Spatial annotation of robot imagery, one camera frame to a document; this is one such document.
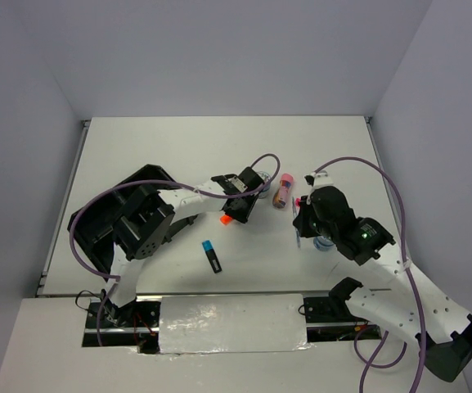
gray wall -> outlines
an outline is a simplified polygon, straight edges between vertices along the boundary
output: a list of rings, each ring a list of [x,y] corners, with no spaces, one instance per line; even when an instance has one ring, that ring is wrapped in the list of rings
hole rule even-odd
[[[472,1],[432,2],[373,126],[412,256],[472,310]],[[466,376],[472,390],[472,363]]]
[[[430,0],[13,0],[79,117],[372,114]]]
[[[0,2],[0,365],[20,300],[34,294],[43,269],[80,135],[46,63],[4,6]]]

blue marker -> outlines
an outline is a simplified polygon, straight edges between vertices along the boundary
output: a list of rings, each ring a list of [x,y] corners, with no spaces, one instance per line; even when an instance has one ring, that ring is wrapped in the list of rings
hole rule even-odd
[[[206,257],[209,259],[210,266],[212,266],[212,270],[214,271],[214,273],[221,272],[222,269],[221,265],[219,264],[218,256],[216,255],[210,240],[205,240],[203,242],[203,249],[205,250]]]

blue cap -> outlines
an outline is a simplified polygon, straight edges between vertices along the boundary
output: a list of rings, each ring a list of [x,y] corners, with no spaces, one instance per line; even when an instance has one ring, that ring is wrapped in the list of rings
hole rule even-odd
[[[210,240],[205,240],[202,244],[203,244],[203,249],[205,250],[205,252],[213,249],[212,243],[210,242]]]

black cable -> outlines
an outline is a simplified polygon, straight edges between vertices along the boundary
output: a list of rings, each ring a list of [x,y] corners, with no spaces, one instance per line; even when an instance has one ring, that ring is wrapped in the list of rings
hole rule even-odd
[[[80,309],[82,309],[83,311],[86,311],[86,312],[88,312],[91,316],[96,317],[96,316],[97,316],[96,313],[94,313],[93,311],[91,311],[89,308],[88,308],[88,309],[85,309],[84,307],[81,307],[81,306],[78,304],[79,297],[81,297],[81,295],[82,295],[84,292],[87,292],[87,293],[89,293],[90,295],[92,295],[92,296],[96,297],[97,299],[99,299],[99,296],[96,295],[94,292],[89,291],[89,290],[87,290],[87,289],[83,289],[80,293],[78,293],[78,294],[76,295],[74,303],[75,303],[75,305],[77,305],[77,306],[78,306]]]
[[[304,314],[301,312],[301,307],[304,307],[304,305],[301,305],[299,308],[298,308],[298,313],[300,313],[301,315],[303,315],[304,317],[328,317],[328,315],[325,315],[325,314],[315,314],[315,313],[310,313],[310,314]]]

pink bottle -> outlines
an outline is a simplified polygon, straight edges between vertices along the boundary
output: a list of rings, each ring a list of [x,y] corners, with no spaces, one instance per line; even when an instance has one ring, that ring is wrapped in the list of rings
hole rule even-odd
[[[285,209],[290,189],[294,184],[294,178],[289,174],[283,174],[279,182],[279,189],[272,198],[272,205],[277,209]]]

